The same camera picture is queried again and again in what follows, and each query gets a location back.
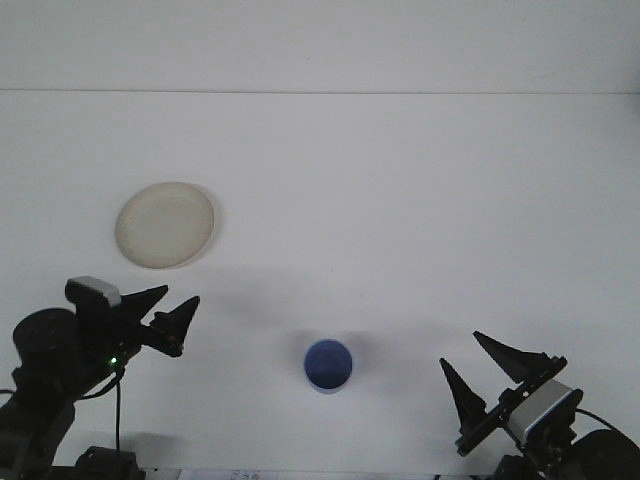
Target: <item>white plate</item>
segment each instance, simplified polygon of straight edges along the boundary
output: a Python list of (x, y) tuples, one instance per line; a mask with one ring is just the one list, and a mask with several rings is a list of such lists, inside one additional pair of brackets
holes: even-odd
[(116, 222), (116, 242), (132, 262), (168, 268), (193, 258), (213, 232), (214, 211), (194, 185), (166, 182), (138, 192)]

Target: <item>white surface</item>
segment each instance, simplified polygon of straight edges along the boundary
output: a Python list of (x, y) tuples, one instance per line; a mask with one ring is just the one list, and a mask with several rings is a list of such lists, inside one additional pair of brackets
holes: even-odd
[(0, 45), (0, 88), (640, 88), (637, 0), (14, 0)]
[(137, 265), (167, 268), (194, 257), (213, 232), (213, 206), (195, 185), (162, 182), (137, 192), (115, 226), (122, 254)]
[[(490, 472), (510, 442), (456, 455), (437, 362), (493, 405), (510, 382), (475, 329), (566, 355), (559, 380), (640, 438), (637, 96), (3, 93), (0, 111), (4, 385), (13, 327), (64, 306), (67, 278), (167, 283), (165, 311), (202, 297), (182, 358), (128, 369), (142, 465)], [(221, 228), (199, 261), (146, 270), (113, 225), (166, 180), (214, 193)], [(337, 395), (302, 371), (324, 337), (354, 354)], [(113, 405), (79, 405), (59, 462), (113, 445)]]

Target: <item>black cable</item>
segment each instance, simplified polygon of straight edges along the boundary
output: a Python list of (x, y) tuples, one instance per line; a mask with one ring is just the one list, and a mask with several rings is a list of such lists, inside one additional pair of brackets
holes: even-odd
[(118, 382), (123, 377), (123, 375), (124, 375), (124, 368), (121, 368), (120, 370), (116, 370), (116, 376), (113, 377), (109, 381), (109, 383), (107, 383), (99, 391), (97, 391), (96, 393), (92, 393), (91, 395), (85, 395), (84, 397), (80, 397), (78, 400), (91, 400), (92, 398), (98, 398), (98, 397), (102, 397), (103, 395), (106, 395), (111, 390), (113, 390), (113, 387), (115, 387), (118, 384)]
[(591, 413), (591, 412), (589, 412), (587, 410), (583, 410), (581, 408), (576, 408), (576, 413), (581, 413), (582, 415), (586, 415), (587, 417), (591, 417), (594, 420), (596, 420), (596, 421), (600, 422), (601, 424), (603, 424), (604, 426), (606, 426), (607, 428), (609, 428), (609, 430), (613, 430), (614, 432), (619, 433), (620, 435), (626, 437), (626, 435), (624, 433), (622, 433), (620, 430), (618, 430), (616, 427), (611, 425), (609, 422), (607, 422), (603, 418), (600, 418), (599, 416), (597, 416), (595, 413)]
[(120, 457), (120, 406), (122, 404), (122, 388), (120, 378), (116, 383), (116, 456)]

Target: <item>blue cup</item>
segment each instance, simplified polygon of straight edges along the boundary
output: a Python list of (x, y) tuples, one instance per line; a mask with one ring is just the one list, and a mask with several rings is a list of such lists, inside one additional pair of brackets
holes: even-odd
[(344, 385), (352, 370), (351, 353), (336, 340), (325, 339), (313, 344), (304, 359), (309, 381), (327, 393)]

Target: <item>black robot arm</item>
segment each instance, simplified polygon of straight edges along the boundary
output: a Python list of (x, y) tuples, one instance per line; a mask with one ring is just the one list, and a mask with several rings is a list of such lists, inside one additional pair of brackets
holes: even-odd
[(18, 324), (13, 340), (22, 364), (13, 372), (16, 391), (0, 408), (0, 478), (42, 478), (73, 423), (74, 402), (93, 397), (86, 394), (111, 375), (115, 385), (142, 345), (182, 354), (198, 297), (141, 323), (167, 291), (120, 295), (96, 278), (73, 278), (65, 294), (75, 313), (49, 308)]
[(522, 352), (475, 332), (485, 351), (516, 383), (490, 412), (486, 403), (445, 360), (440, 364), (460, 417), (458, 453), (467, 455), (497, 428), (515, 441), (522, 456), (505, 456), (492, 480), (638, 480), (640, 449), (618, 430), (596, 430), (576, 438), (575, 421), (583, 392), (553, 378), (564, 357)]

